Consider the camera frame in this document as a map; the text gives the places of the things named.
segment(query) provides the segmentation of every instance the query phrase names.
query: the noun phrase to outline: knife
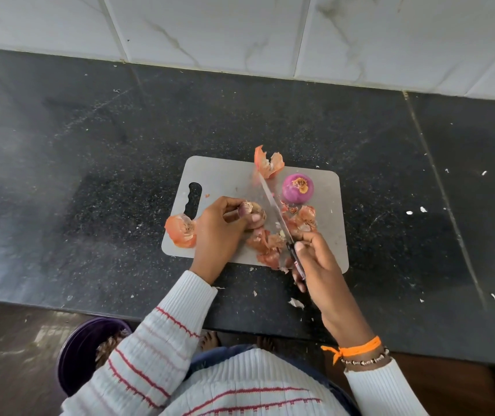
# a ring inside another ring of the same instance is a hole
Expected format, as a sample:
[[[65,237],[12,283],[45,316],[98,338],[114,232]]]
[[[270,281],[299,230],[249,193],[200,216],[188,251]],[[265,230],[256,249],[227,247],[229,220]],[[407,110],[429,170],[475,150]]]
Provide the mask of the knife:
[[[305,280],[305,271],[303,266],[301,265],[301,261],[299,261],[299,257],[297,256],[296,249],[293,247],[294,244],[293,237],[290,231],[288,230],[288,226],[286,225],[284,216],[282,216],[279,205],[276,203],[275,198],[272,196],[267,181],[265,181],[263,175],[261,174],[258,175],[259,175],[259,180],[261,181],[261,185],[263,186],[263,191],[265,191],[265,195],[267,196],[267,200],[269,201],[269,203],[271,203],[271,209],[275,214],[275,217],[279,221],[280,229],[282,229],[282,231],[284,232],[284,236],[286,237],[286,248],[288,248],[290,255],[292,255],[293,263],[295,264],[297,271],[299,272],[299,275],[303,280]]]

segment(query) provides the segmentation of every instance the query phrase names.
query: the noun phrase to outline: white sweater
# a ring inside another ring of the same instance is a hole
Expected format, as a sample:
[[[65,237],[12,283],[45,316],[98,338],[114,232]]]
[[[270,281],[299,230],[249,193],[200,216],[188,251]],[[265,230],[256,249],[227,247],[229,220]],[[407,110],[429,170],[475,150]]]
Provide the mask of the white sweater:
[[[253,349],[185,382],[217,289],[190,271],[62,405],[64,415],[346,415],[319,382],[272,353]],[[397,363],[346,372],[363,415],[426,415]]]

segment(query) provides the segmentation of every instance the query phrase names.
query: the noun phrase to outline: sleeve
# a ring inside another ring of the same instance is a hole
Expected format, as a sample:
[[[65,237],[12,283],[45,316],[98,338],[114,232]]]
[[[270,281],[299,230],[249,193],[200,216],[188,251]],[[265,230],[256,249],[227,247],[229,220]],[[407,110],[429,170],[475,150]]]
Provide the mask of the sleeve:
[[[217,290],[184,272],[161,303],[63,404],[63,415],[157,415],[182,383]]]
[[[422,416],[427,411],[392,359],[372,371],[346,371],[357,404],[363,415]]]

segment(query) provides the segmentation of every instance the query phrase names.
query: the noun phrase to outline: orange thread bracelet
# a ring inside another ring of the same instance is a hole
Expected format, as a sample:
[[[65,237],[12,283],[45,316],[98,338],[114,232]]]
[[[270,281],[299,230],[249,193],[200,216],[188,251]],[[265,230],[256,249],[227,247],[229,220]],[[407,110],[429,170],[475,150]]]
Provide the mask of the orange thread bracelet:
[[[378,338],[378,336],[375,336],[374,339],[369,340],[362,346],[339,347],[338,350],[334,349],[334,347],[321,346],[321,349],[334,353],[332,360],[332,364],[334,365],[342,356],[355,356],[358,354],[371,352],[378,348],[381,344],[381,340]]]

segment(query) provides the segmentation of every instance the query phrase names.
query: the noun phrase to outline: bracelet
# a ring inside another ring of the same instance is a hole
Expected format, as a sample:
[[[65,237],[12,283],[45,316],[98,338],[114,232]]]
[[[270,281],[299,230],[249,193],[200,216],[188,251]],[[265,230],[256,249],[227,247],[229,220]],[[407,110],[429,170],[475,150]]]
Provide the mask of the bracelet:
[[[373,350],[377,349],[380,345],[382,344],[380,338],[376,335],[374,338],[369,340],[367,343],[365,343],[362,346],[354,346],[354,347],[339,347],[338,350],[328,347],[328,346],[321,346],[322,350],[329,350],[330,352],[334,353],[334,357],[332,359],[332,364],[334,365],[339,358],[343,356],[357,356],[359,354],[367,353],[367,352],[372,352]]]
[[[361,365],[362,367],[367,365],[372,365],[374,363],[380,362],[383,359],[386,359],[386,356],[390,355],[390,350],[385,346],[384,353],[381,353],[377,358],[371,359],[370,361],[347,361],[344,358],[340,359],[344,365]]]

